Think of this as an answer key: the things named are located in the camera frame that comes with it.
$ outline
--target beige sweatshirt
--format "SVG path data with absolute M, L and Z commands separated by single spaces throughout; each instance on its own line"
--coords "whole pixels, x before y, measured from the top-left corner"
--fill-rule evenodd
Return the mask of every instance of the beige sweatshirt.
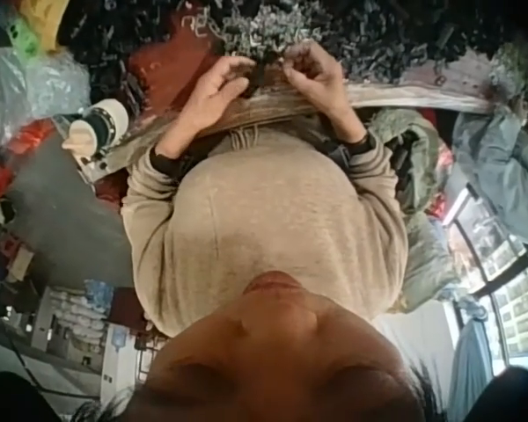
M 132 170 L 122 215 L 152 322 L 175 336 L 269 270 L 367 319 L 387 311 L 407 262 L 391 152 L 378 142 L 347 176 L 294 136 L 248 139 L 226 138 L 180 187 L 148 155 Z

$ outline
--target green object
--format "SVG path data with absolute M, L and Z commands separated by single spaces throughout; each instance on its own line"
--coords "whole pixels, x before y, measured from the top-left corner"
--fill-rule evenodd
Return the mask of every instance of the green object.
M 27 61 L 40 53 L 39 38 L 23 18 L 17 17 L 10 22 L 8 35 L 12 46 L 22 59 Z

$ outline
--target person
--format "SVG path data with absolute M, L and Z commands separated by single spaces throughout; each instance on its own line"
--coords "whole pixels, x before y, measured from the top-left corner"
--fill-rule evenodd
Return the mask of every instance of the person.
M 330 120 L 347 169 L 280 125 L 232 131 L 181 174 L 254 64 L 221 58 L 132 169 L 121 213 L 136 292 L 172 340 L 122 420 L 428 420 L 430 388 L 371 325 L 407 262 L 391 152 L 331 55 L 307 41 L 283 71 Z

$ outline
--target cable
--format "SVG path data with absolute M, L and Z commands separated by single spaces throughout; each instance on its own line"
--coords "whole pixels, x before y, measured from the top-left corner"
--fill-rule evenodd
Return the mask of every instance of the cable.
M 39 381 L 37 381 L 37 378 L 35 378 L 35 375 L 33 375 L 32 371 L 27 367 L 26 361 L 24 358 L 22 358 L 21 354 L 19 353 L 18 348 L 14 344 L 13 339 L 10 337 L 10 333 L 8 332 L 8 327 L 6 326 L 6 323 L 2 318 L 0 318 L 0 322 L 2 323 L 2 327 L 4 328 L 4 333 L 6 334 L 6 338 L 8 339 L 8 342 L 10 343 L 11 350 L 16 354 L 16 357 L 19 360 L 19 363 L 21 363 L 21 366 L 24 368 L 24 370 L 27 373 L 27 376 L 31 379 L 33 382 L 33 386 L 41 393 L 44 394 L 52 394 L 54 396 L 60 396 L 60 397 L 72 397 L 72 398 L 81 398 L 85 400 L 99 400 L 98 396 L 86 396 L 81 394 L 73 394 L 73 393 L 65 393 L 62 391 L 57 391 L 55 389 L 46 389 L 43 387 Z

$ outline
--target black wristband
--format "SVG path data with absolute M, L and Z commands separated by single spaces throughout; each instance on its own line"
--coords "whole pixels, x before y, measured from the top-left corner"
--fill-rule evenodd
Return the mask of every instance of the black wristband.
M 173 160 L 167 156 L 157 154 L 155 147 L 149 151 L 149 161 L 155 171 L 168 176 L 169 178 L 180 178 L 182 170 L 182 160 Z
M 373 151 L 377 145 L 376 138 L 369 131 L 366 132 L 365 137 L 360 142 L 339 141 L 339 143 L 347 148 L 351 156 L 366 154 L 367 152 Z

